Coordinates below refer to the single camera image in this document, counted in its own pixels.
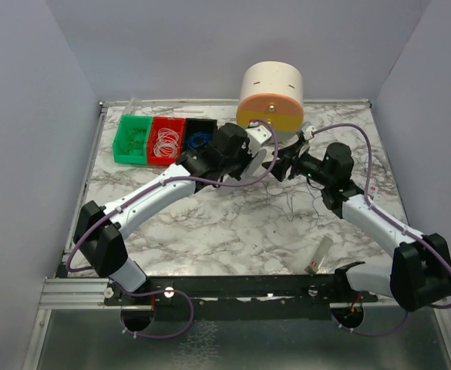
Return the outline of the white perforated cable spool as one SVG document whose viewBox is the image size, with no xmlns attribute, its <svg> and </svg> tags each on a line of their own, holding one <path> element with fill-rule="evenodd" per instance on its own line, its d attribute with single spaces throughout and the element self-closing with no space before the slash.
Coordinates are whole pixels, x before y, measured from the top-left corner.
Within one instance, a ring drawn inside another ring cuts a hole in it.
<svg viewBox="0 0 451 370">
<path fill-rule="evenodd" d="M 252 177 L 255 171 L 262 166 L 262 163 L 264 162 L 264 158 L 266 157 L 267 152 L 268 151 L 265 148 L 262 148 L 257 152 L 253 160 L 249 163 L 246 170 L 244 171 L 247 177 Z"/>
</svg>

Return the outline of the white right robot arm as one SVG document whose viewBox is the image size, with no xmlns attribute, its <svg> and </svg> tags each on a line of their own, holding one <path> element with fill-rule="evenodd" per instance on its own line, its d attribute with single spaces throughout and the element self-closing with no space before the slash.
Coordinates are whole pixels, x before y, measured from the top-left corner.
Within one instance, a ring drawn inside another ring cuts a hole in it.
<svg viewBox="0 0 451 370">
<path fill-rule="evenodd" d="M 361 229 L 392 259 L 388 267 L 355 262 L 336 269 L 346 294 L 367 291 L 394 298 L 414 312 L 451 296 L 451 258 L 446 240 L 425 235 L 365 199 L 352 180 L 354 160 L 344 143 L 331 143 L 322 159 L 302 151 L 303 141 L 278 151 L 272 175 L 279 181 L 303 176 L 321 185 L 325 207 Z"/>
</svg>

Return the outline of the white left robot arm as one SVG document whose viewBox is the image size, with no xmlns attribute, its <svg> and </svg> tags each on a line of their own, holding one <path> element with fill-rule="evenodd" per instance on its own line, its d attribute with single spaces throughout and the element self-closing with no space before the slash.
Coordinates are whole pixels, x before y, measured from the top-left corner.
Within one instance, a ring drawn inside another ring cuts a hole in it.
<svg viewBox="0 0 451 370">
<path fill-rule="evenodd" d="M 183 151 L 156 179 L 130 195 L 104 206 L 88 202 L 76 225 L 76 250 L 99 277 L 110 278 L 131 293 L 143 291 L 147 275 L 129 257 L 125 240 L 143 222 L 174 202 L 226 174 L 240 174 L 253 158 L 250 144 L 247 130 L 225 123 L 210 142 Z"/>
</svg>

